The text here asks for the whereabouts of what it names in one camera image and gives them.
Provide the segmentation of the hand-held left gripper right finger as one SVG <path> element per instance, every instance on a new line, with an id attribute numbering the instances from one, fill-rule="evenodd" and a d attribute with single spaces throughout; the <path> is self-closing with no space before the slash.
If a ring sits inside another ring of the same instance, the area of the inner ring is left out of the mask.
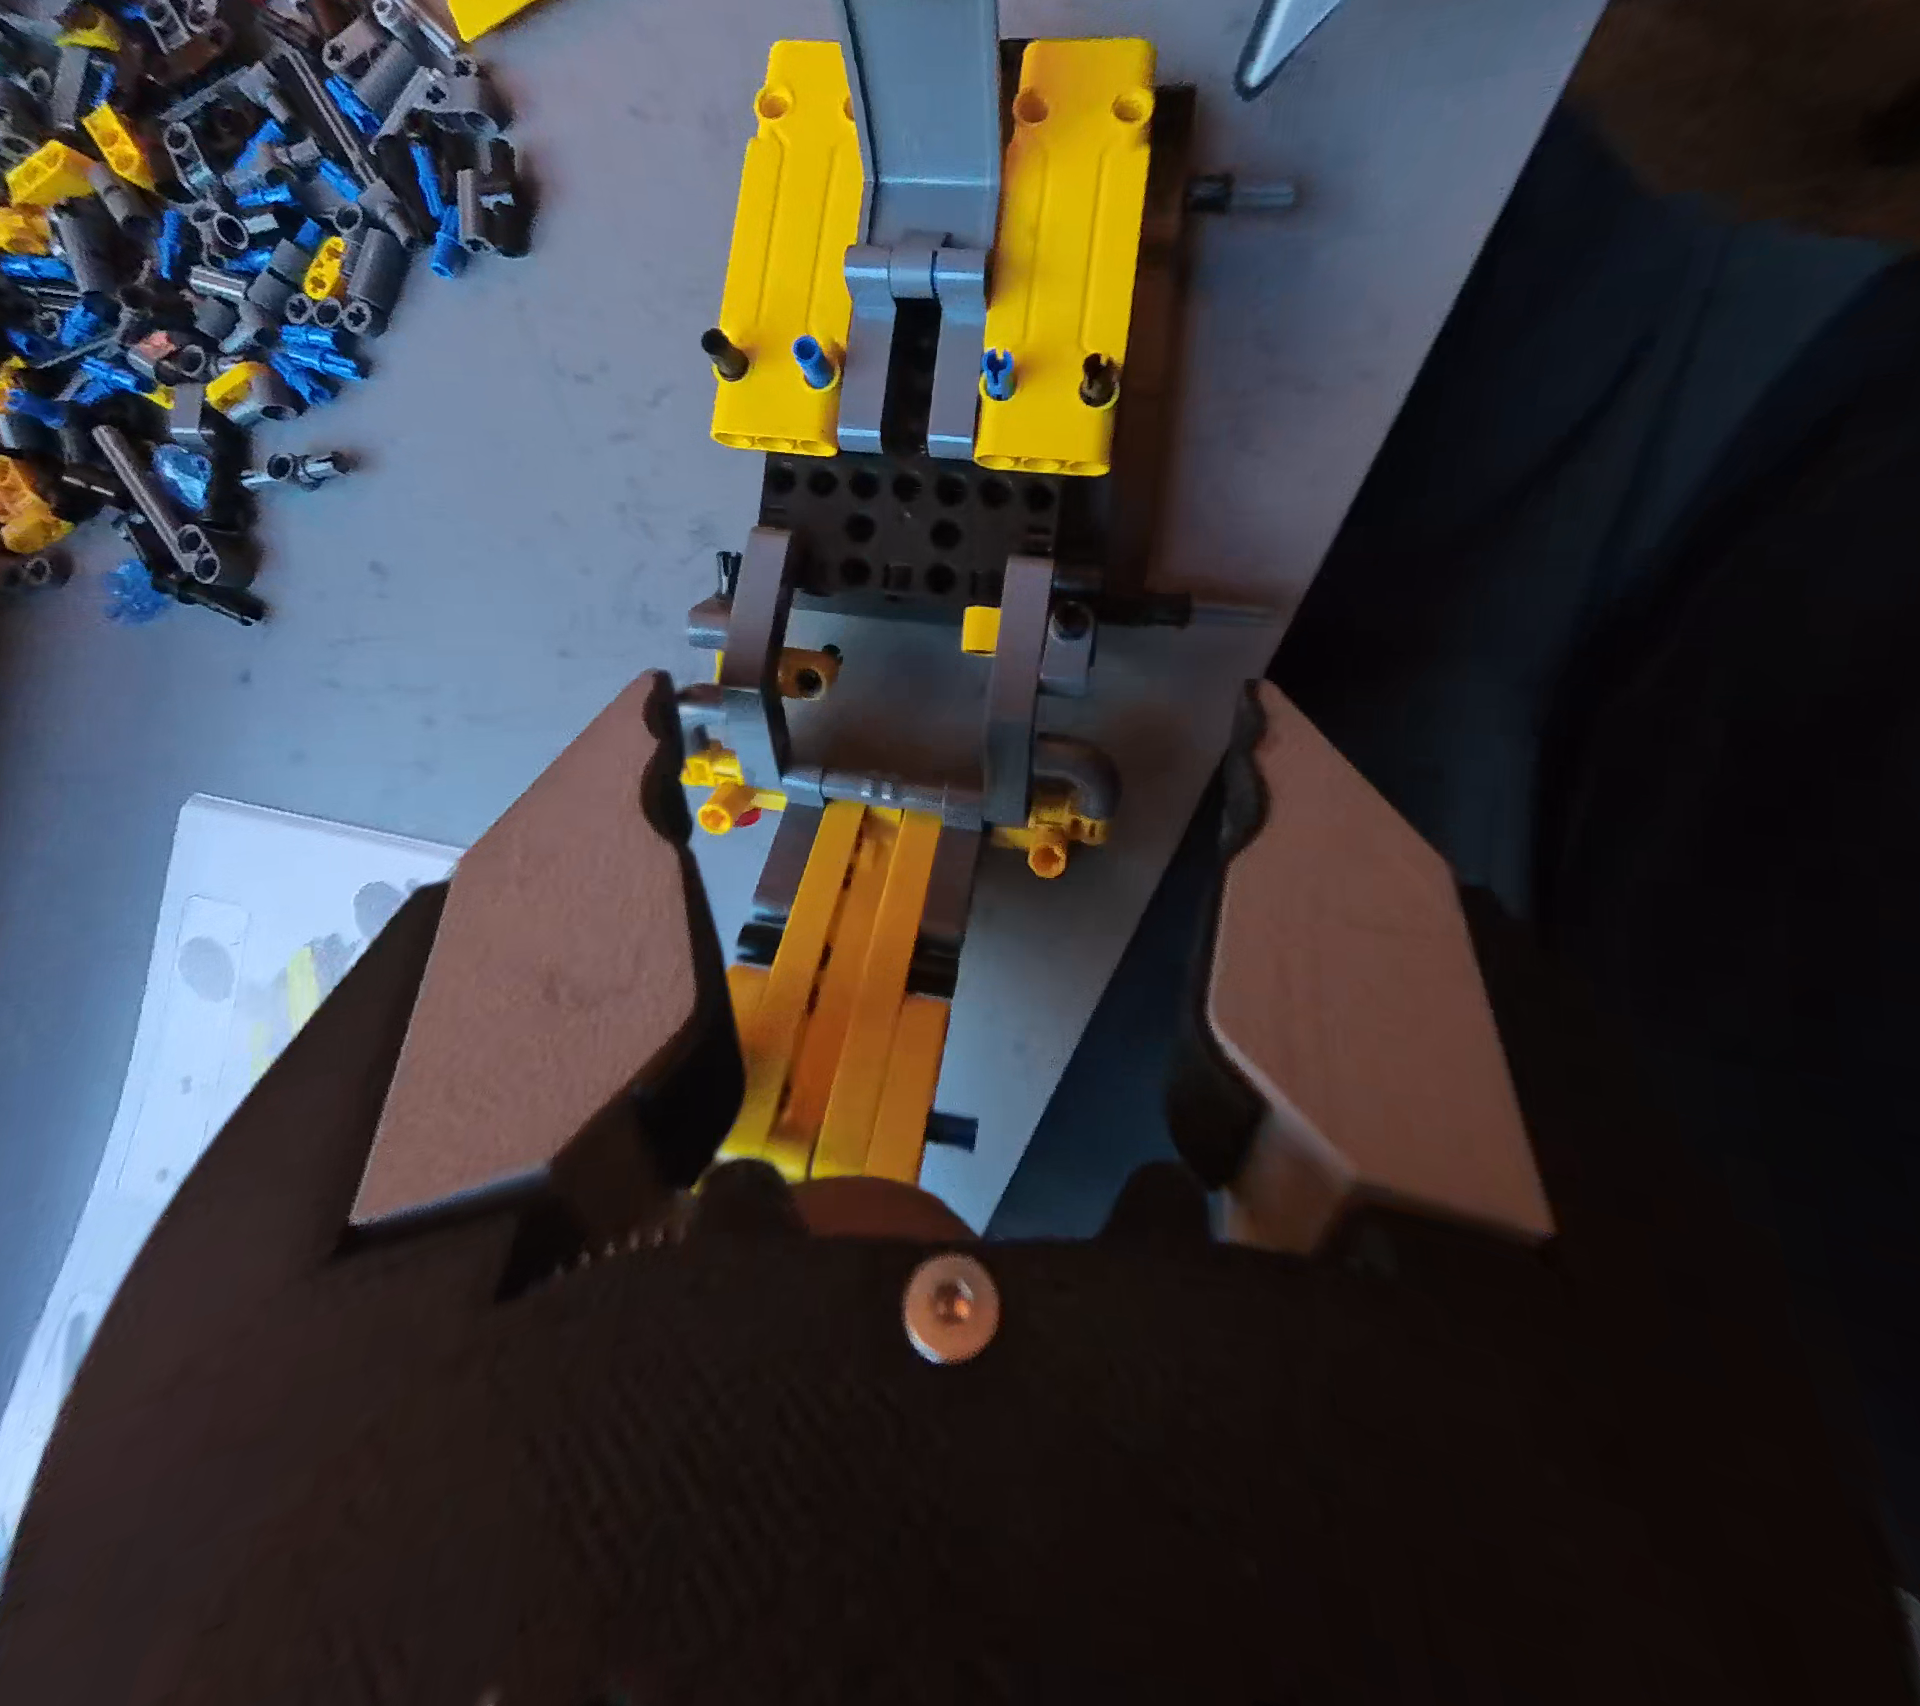
<path id="1" fill-rule="evenodd" d="M 1367 1210 L 1557 1233 L 1453 865 L 1269 679 L 1200 934 L 1169 1129 L 1230 1243 L 1320 1250 Z"/>

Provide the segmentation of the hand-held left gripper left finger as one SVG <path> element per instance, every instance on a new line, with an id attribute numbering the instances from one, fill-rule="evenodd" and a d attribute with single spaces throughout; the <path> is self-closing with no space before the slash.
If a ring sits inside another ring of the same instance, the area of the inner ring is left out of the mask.
<path id="1" fill-rule="evenodd" d="M 516 1293 L 680 1237 L 747 1088 L 683 763 L 647 669 L 444 880 L 348 1050 L 353 1260 L 488 1224 Z"/>

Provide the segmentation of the yellow black brick model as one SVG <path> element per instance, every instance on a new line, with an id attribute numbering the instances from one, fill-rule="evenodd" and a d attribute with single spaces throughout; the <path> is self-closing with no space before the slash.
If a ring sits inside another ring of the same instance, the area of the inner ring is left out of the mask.
<path id="1" fill-rule="evenodd" d="M 700 342 L 761 482 L 686 614 L 683 782 L 709 834 L 777 827 L 719 1162 L 907 1184 L 978 1136 L 937 1096 L 982 863 L 1058 880 L 1122 810 L 1049 707 L 1207 609 L 1148 580 L 1197 97 L 998 0 L 833 10 L 770 45 Z"/>

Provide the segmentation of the pile of small brick parts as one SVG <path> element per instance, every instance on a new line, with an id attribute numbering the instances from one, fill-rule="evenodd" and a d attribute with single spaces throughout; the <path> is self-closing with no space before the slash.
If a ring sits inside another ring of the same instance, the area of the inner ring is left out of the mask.
<path id="1" fill-rule="evenodd" d="M 105 526 L 129 623 L 252 627 L 276 443 L 370 371 L 422 264 L 528 251 L 513 109 L 447 0 L 2 0 L 2 582 Z"/>

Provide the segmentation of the grey desk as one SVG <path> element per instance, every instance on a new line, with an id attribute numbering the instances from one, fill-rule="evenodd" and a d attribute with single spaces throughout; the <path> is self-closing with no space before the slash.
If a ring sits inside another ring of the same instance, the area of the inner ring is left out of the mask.
<path id="1" fill-rule="evenodd" d="M 1287 612 L 1380 455 L 1609 0 L 1346 0 L 1252 99 L 1262 0 L 1000 0 L 1017 36 L 1126 33 L 1198 90 L 1203 167 L 1294 212 L 1205 219 L 1163 565 Z M 488 62 L 534 246 L 425 275 L 276 495 L 241 627 L 100 609 L 103 559 L 4 604 L 4 1390 L 107 1150 L 182 804 L 198 792 L 473 842 L 647 668 L 757 515 L 709 440 L 741 162 L 770 44 L 833 0 L 558 0 Z"/>

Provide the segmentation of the white instruction booklet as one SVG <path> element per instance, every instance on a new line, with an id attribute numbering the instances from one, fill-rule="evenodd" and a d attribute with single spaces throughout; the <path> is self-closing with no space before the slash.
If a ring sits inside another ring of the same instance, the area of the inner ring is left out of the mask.
<path id="1" fill-rule="evenodd" d="M 15 1376 L 4 1462 L 51 1435 L 105 1311 L 209 1146 L 396 910 L 458 857 L 226 798 L 180 807 L 131 1064 Z"/>

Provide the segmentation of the person's black trousers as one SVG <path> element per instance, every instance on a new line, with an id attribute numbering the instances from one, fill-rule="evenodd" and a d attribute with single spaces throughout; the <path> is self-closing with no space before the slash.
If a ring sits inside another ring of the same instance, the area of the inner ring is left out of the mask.
<path id="1" fill-rule="evenodd" d="M 1548 120 L 1274 657 L 1524 1001 L 1917 1317 L 1917 250 Z"/>

